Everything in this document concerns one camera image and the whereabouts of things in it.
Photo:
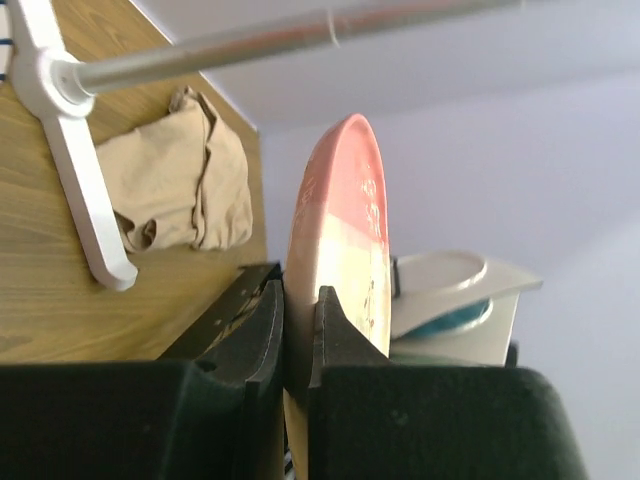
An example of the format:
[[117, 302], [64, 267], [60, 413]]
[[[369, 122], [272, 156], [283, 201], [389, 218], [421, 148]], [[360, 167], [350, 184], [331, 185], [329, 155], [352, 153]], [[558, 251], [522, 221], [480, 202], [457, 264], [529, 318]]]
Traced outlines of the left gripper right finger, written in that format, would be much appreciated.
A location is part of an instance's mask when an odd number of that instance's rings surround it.
[[584, 479], [560, 397], [512, 367], [390, 361], [334, 289], [315, 308], [308, 387], [312, 479]]

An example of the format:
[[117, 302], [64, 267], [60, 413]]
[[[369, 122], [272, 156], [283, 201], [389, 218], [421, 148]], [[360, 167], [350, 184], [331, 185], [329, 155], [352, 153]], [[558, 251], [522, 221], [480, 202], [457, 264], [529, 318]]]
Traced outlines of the blue striped white plate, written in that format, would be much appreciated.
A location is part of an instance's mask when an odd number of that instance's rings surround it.
[[4, 34], [0, 38], [0, 83], [3, 83], [9, 74], [10, 62], [13, 52], [13, 39]]

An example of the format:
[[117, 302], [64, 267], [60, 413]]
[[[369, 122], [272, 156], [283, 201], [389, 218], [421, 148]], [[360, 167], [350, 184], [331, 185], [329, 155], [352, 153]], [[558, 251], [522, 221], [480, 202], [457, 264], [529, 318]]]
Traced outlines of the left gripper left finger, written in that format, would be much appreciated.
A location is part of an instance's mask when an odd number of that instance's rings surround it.
[[281, 284], [195, 361], [1, 370], [5, 479], [280, 479]]

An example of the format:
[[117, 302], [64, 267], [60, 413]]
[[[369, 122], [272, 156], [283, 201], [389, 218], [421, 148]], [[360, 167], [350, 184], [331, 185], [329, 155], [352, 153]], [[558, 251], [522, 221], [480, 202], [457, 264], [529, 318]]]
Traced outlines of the pink and cream plate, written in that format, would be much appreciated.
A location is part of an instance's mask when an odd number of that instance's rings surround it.
[[390, 349], [391, 263], [383, 163], [361, 114], [331, 127], [306, 165], [284, 284], [284, 416], [294, 471], [308, 476], [304, 390], [311, 376], [319, 290], [335, 289], [347, 319], [383, 355]]

